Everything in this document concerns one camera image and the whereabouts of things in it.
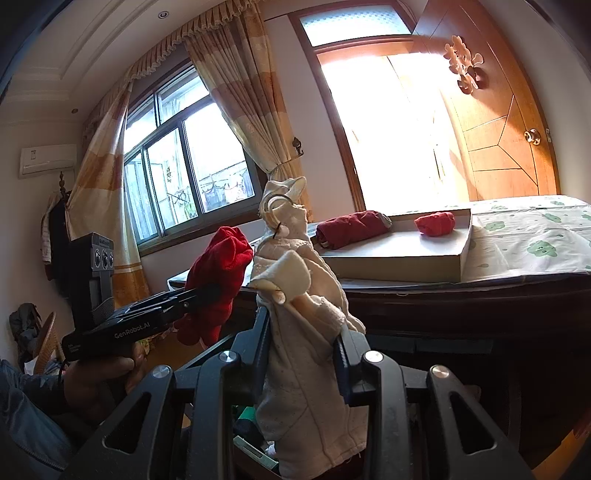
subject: door knob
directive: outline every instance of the door knob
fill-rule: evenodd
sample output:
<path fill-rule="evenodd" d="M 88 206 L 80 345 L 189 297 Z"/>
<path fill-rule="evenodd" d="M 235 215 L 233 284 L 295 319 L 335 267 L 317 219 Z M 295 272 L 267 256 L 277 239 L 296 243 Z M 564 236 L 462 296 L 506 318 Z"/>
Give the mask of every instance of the door knob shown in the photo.
<path fill-rule="evenodd" d="M 539 145 L 540 142 L 542 141 L 542 136 L 540 135 L 540 132 L 538 132 L 535 128 L 532 128 L 529 131 L 526 131 L 523 136 L 525 137 L 525 139 L 527 140 L 528 143 L 534 144 L 534 145 Z"/>

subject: air conditioner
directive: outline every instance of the air conditioner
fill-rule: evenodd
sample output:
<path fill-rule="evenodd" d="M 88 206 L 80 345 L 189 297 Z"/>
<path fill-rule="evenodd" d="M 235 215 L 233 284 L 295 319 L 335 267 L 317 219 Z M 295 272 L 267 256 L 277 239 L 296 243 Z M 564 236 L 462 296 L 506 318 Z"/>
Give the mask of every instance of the air conditioner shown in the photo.
<path fill-rule="evenodd" d="M 21 150 L 20 177 L 52 170 L 71 170 L 76 165 L 76 145 L 48 145 Z"/>

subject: wicker chair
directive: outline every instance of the wicker chair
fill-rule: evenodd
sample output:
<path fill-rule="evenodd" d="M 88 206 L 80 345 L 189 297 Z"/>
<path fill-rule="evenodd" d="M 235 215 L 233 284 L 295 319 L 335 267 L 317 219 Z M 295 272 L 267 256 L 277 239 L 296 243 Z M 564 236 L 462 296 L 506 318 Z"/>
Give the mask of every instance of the wicker chair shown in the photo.
<path fill-rule="evenodd" d="M 57 340 L 56 329 L 55 329 L 55 322 L 56 322 L 56 313 L 51 312 L 45 323 L 43 323 L 43 327 L 39 331 L 39 336 L 37 337 L 37 346 L 35 347 L 35 352 L 33 357 L 37 357 L 37 362 L 35 363 L 35 368 L 33 369 L 33 373 L 35 375 L 40 375 L 45 371 L 45 367 L 47 363 L 51 359 L 51 354 L 54 350 L 58 350 L 58 357 L 60 357 L 60 342 Z"/>

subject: screw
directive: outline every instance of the screw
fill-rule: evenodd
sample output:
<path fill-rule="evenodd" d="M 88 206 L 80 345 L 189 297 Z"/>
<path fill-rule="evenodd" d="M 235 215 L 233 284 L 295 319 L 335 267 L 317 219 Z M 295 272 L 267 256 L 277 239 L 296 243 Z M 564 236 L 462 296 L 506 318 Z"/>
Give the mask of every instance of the screw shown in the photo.
<path fill-rule="evenodd" d="M 159 365 L 152 370 L 152 376 L 155 378 L 164 378 L 172 369 L 168 365 Z"/>
<path fill-rule="evenodd" d="M 431 372 L 437 378 L 447 378 L 450 374 L 449 370 L 443 365 L 435 365 L 434 367 L 431 367 Z"/>
<path fill-rule="evenodd" d="M 376 352 L 375 350 L 365 352 L 364 357 L 368 362 L 371 362 L 373 364 L 378 364 L 384 359 L 384 356 L 381 353 Z"/>
<path fill-rule="evenodd" d="M 225 350 L 217 356 L 222 362 L 230 363 L 233 362 L 236 358 L 238 358 L 236 352 L 232 352 L 231 350 Z"/>

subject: bright doorway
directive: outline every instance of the bright doorway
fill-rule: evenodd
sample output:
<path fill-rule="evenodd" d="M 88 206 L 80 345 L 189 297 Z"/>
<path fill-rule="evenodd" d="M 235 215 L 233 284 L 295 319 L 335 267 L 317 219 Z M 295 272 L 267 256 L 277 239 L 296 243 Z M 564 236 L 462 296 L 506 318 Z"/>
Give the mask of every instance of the bright doorway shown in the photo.
<path fill-rule="evenodd" d="M 446 61 L 409 53 L 405 44 L 318 55 L 365 206 L 388 214 L 469 200 L 452 123 L 431 76 Z M 438 60 L 442 65 L 433 65 Z"/>

